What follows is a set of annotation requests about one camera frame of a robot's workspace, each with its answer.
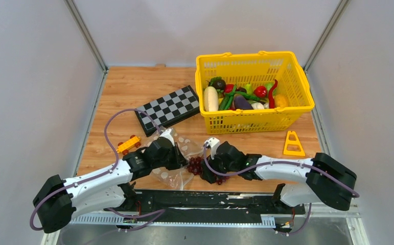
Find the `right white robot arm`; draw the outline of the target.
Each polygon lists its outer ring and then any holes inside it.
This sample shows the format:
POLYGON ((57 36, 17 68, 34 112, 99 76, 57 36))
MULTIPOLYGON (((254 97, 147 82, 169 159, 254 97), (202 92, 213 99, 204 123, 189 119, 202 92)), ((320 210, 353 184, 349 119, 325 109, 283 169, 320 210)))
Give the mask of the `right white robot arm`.
POLYGON ((272 198, 273 209, 285 213, 299 204, 318 203, 348 211, 357 175, 326 153, 312 158, 280 159, 245 154, 227 141, 209 138, 203 145, 204 165, 211 174, 240 176, 245 180, 282 180, 272 198))

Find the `dark avocado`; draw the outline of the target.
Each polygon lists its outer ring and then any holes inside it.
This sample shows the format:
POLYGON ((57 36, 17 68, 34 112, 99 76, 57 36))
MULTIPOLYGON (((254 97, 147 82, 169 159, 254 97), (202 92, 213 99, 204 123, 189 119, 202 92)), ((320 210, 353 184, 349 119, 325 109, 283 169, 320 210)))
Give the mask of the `dark avocado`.
POLYGON ((220 91, 224 91, 226 88, 226 82, 223 79, 218 79, 215 80, 212 83, 212 86, 216 89, 216 90, 220 90, 220 91))

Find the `purple grape bunch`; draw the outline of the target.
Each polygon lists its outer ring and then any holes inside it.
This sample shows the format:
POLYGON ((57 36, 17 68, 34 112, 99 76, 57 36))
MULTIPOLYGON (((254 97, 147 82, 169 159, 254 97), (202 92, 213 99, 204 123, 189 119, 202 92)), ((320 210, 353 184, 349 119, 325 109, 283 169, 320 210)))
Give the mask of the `purple grape bunch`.
POLYGON ((222 185, 229 179, 229 177, 220 176, 210 171, 202 157, 190 158, 188 161, 187 170, 195 176, 198 175, 201 179, 207 181, 210 184, 216 183, 218 185, 222 185))

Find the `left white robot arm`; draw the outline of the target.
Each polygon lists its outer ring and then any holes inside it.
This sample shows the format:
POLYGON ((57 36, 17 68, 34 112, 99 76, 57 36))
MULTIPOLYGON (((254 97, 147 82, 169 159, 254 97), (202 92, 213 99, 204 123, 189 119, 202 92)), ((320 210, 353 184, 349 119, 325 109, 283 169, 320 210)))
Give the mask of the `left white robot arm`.
POLYGON ((118 162, 79 177, 49 177, 33 200, 30 227, 53 233, 73 218, 106 208, 121 207, 130 211, 136 206, 131 181, 164 167, 175 170, 187 160, 172 139, 159 137, 148 147, 128 153, 118 162))

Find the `clear polka dot zip bag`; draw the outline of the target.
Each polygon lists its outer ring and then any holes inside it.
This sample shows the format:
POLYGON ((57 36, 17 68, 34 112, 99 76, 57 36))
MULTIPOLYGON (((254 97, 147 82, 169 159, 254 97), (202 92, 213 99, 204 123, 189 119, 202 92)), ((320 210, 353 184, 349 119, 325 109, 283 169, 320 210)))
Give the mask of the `clear polka dot zip bag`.
MULTIPOLYGON (((178 134, 173 127, 165 128, 161 126, 160 130, 163 134, 167 133, 172 136, 178 145, 179 151, 187 161, 190 161, 191 158, 202 156, 202 146, 188 137, 178 134)), ((149 176, 163 186, 169 186, 176 190, 185 190, 186 187, 190 187, 190 183, 194 179, 194 175, 188 172, 186 166, 175 170, 167 170, 165 167, 156 168, 149 176)))

